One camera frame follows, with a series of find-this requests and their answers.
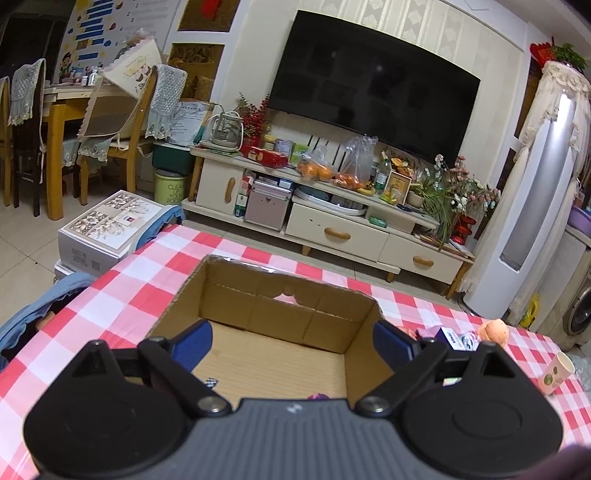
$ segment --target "open cardboard box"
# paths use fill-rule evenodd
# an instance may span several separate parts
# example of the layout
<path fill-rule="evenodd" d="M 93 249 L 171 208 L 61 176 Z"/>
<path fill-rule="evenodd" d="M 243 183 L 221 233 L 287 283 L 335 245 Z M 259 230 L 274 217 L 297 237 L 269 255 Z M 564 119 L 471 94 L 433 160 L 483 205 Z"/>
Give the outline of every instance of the open cardboard box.
<path fill-rule="evenodd" d="M 173 338 L 199 319 L 210 321 L 213 344 L 193 374 L 216 378 L 234 408 L 242 397 L 315 393 L 354 405 L 392 375 L 372 339 L 378 303 L 357 291 L 208 256 L 150 335 Z M 202 340 L 194 348 L 205 353 Z"/>

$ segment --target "dining table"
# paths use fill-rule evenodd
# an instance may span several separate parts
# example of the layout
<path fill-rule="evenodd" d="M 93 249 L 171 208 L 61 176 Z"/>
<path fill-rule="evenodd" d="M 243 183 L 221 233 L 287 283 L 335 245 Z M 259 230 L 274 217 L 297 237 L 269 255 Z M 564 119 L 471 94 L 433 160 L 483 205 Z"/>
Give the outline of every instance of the dining table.
<path fill-rule="evenodd" d="M 465 333 L 476 330 L 483 322 L 480 317 L 446 305 L 231 239 L 183 225 L 168 226 L 73 299 L 0 373 L 0 480 L 32 480 L 38 474 L 22 437 L 23 421 L 86 342 L 102 339 L 111 348 L 135 347 L 207 255 L 360 291 L 378 302 L 384 319 L 409 330 L 445 326 Z M 525 329 L 509 327 L 509 332 L 506 351 L 536 381 L 560 350 L 558 345 Z M 578 377 L 573 375 L 546 398 L 562 421 L 563 446 L 573 443 L 591 446 L 591 404 Z M 47 432 L 48 437 L 52 435 L 53 432 Z"/>
<path fill-rule="evenodd" d="M 70 84 L 48 85 L 43 90 L 43 121 L 47 123 L 46 189 L 47 216 L 59 220 L 64 216 L 61 193 L 62 142 L 64 126 L 69 120 L 83 119 L 93 86 Z M 100 96 L 126 96 L 119 87 L 103 85 Z"/>

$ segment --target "shelf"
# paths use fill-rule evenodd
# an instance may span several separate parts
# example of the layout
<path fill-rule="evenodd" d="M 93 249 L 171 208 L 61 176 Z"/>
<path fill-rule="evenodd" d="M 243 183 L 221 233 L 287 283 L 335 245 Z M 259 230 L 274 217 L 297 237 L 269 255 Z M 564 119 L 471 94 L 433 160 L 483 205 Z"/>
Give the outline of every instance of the shelf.
<path fill-rule="evenodd" d="M 457 260 L 462 260 L 462 261 L 468 262 L 468 263 L 474 263 L 473 258 L 466 258 L 466 257 L 463 257 L 462 255 L 454 255 L 451 252 L 447 252 L 445 250 L 439 250 L 437 247 L 434 247 L 433 245 L 429 245 L 428 243 L 423 242 L 421 239 L 415 237 L 414 235 L 412 235 L 410 233 L 405 233 L 400 230 L 396 230 L 395 228 L 391 228 L 389 226 L 384 228 L 384 227 L 381 227 L 378 225 L 374 225 L 373 223 L 370 223 L 370 221 L 364 217 L 356 217 L 356 216 L 346 215 L 344 213 L 340 213 L 335 210 L 331 210 L 330 208 L 319 205 L 318 203 L 308 202 L 308 201 L 301 199 L 299 197 L 296 197 L 296 196 L 293 196 L 291 198 L 291 201 L 293 203 L 298 203 L 299 205 L 306 206 L 308 208 L 313 208 L 316 210 L 320 210 L 321 212 L 326 212 L 326 213 L 330 213 L 332 215 L 335 215 L 337 217 L 345 218 L 351 222 L 360 223 L 361 225 L 375 228 L 376 230 L 380 230 L 381 232 L 386 232 L 386 233 L 390 233 L 391 235 L 399 236 L 399 237 L 404 238 L 406 240 L 410 240 L 412 243 L 415 243 L 417 245 L 422 245 L 423 247 L 428 248 L 429 250 L 431 250 L 433 252 L 441 253 L 442 255 L 445 255 L 446 257 L 455 258 Z"/>
<path fill-rule="evenodd" d="M 205 215 L 207 217 L 221 220 L 222 222 L 233 223 L 234 225 L 243 226 L 244 228 L 248 228 L 250 230 L 256 230 L 257 232 L 266 233 L 267 235 L 276 236 L 278 238 L 283 238 L 283 239 L 285 239 L 289 242 L 293 242 L 295 244 L 305 245 L 305 246 L 313 248 L 315 250 L 321 250 L 323 252 L 327 252 L 327 253 L 336 255 L 337 257 L 347 258 L 348 260 L 352 260 L 354 262 L 361 263 L 364 265 L 369 265 L 370 267 L 376 267 L 376 268 L 379 268 L 380 270 L 384 270 L 386 272 L 390 272 L 390 273 L 394 273 L 394 274 L 400 273 L 400 269 L 398 267 L 393 266 L 393 265 L 380 264 L 380 263 L 377 263 L 377 262 L 374 262 L 371 260 L 367 260 L 366 258 L 357 257 L 356 255 L 350 255 L 346 252 L 342 252 L 342 251 L 336 250 L 334 248 L 327 247 L 326 245 L 316 244 L 314 242 L 309 242 L 308 240 L 305 240 L 303 238 L 298 238 L 296 236 L 287 235 L 285 233 L 285 225 L 283 226 L 281 231 L 273 230 L 271 228 L 267 228 L 262 225 L 257 225 L 255 223 L 245 222 L 244 217 L 237 218 L 237 217 L 234 217 L 233 215 L 227 215 L 225 213 L 216 212 L 215 210 L 210 210 L 209 208 L 201 207 L 199 205 L 196 205 L 193 202 L 189 202 L 188 199 L 184 199 L 181 202 L 181 207 L 184 210 L 188 210 L 189 212 L 199 213 L 199 214 Z"/>
<path fill-rule="evenodd" d="M 383 202 L 379 199 L 377 195 L 374 195 L 373 197 L 368 197 L 365 195 L 361 195 L 360 193 L 353 192 L 351 190 L 335 187 L 334 185 L 322 181 L 306 180 L 292 168 L 269 168 L 244 157 L 228 157 L 226 155 L 220 155 L 209 150 L 204 150 L 202 148 L 191 148 L 190 152 L 191 155 L 195 157 L 205 158 L 207 160 L 215 160 L 221 163 L 226 163 L 228 165 L 234 165 L 242 168 L 248 168 L 252 171 L 265 173 L 267 175 L 272 175 L 280 179 L 291 180 L 294 183 L 306 185 L 308 187 L 321 190 L 322 192 L 332 193 L 334 195 L 338 195 L 340 197 L 353 200 L 355 202 L 363 203 L 364 205 L 368 205 L 379 210 L 383 210 L 384 212 L 388 212 L 391 215 L 395 215 L 397 217 L 403 218 L 406 221 L 414 222 L 418 225 L 422 225 L 427 228 L 435 229 L 439 226 L 438 221 L 436 221 L 432 217 L 429 217 L 429 215 L 422 215 L 420 213 L 414 212 L 405 212 L 397 207 L 393 207 L 387 204 L 386 202 Z"/>

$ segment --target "storage box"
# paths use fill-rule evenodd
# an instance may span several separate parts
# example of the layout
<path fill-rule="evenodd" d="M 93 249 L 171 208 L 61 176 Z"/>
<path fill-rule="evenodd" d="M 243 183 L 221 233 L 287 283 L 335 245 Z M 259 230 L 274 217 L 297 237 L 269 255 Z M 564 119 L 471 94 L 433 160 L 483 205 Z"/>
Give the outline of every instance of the storage box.
<path fill-rule="evenodd" d="M 281 230 L 290 198 L 291 190 L 255 180 L 244 219 L 273 230 Z"/>
<path fill-rule="evenodd" d="M 189 176 L 193 173 L 195 157 L 189 147 L 181 147 L 165 142 L 154 142 L 152 145 L 152 166 L 158 170 L 167 170 L 179 175 Z"/>
<path fill-rule="evenodd" d="M 130 253 L 130 246 L 164 209 L 133 193 L 115 193 L 60 228 L 57 245 L 61 262 L 100 277 Z"/>
<path fill-rule="evenodd" d="M 392 375 L 372 339 L 379 305 L 358 291 L 209 256 L 149 335 L 173 338 L 199 319 L 211 322 L 213 345 L 193 374 L 216 378 L 234 407 L 314 393 L 353 405 Z"/>

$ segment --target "green plant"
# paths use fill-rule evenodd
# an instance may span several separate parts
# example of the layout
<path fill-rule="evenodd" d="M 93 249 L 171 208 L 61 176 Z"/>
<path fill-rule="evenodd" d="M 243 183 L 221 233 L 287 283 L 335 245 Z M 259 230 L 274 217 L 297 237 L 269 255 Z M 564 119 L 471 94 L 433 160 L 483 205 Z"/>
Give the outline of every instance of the green plant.
<path fill-rule="evenodd" d="M 587 68 L 587 61 L 573 50 L 573 45 L 570 43 L 565 43 L 561 47 L 553 45 L 552 53 L 557 61 L 570 63 L 580 73 Z"/>
<path fill-rule="evenodd" d="M 445 172 L 443 157 L 438 155 L 435 159 L 433 171 L 429 168 L 418 171 L 416 175 L 417 183 L 414 183 L 411 187 L 414 193 L 425 198 L 422 209 L 439 222 L 436 237 L 441 240 L 441 244 L 444 244 L 449 239 L 456 217 L 453 207 L 453 193 L 443 181 Z"/>

